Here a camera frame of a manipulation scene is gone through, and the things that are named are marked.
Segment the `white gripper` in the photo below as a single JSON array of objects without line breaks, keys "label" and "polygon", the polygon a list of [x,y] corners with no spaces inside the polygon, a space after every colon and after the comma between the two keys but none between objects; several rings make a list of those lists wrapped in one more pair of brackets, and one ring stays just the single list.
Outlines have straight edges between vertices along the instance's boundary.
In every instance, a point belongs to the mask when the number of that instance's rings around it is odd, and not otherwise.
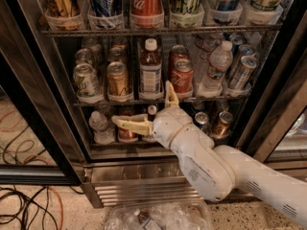
[{"label": "white gripper", "polygon": [[177,93],[170,81],[165,83],[165,107],[157,112],[152,121],[147,114],[132,116],[114,115],[112,122],[119,128],[129,130],[143,136],[153,135],[154,139],[168,149],[177,133],[192,123],[192,118],[179,107]]}]

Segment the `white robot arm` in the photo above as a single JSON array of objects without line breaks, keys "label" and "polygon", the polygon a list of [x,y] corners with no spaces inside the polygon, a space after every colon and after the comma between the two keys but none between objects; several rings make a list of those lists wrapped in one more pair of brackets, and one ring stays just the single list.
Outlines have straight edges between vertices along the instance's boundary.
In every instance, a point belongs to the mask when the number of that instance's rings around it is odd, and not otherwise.
[{"label": "white robot arm", "polygon": [[230,146],[216,146],[178,105],[166,83],[165,107],[150,120],[146,114],[114,116],[120,128],[152,137],[178,158],[181,172],[204,199],[219,202],[240,189],[270,204],[307,228],[307,183],[277,172]]}]

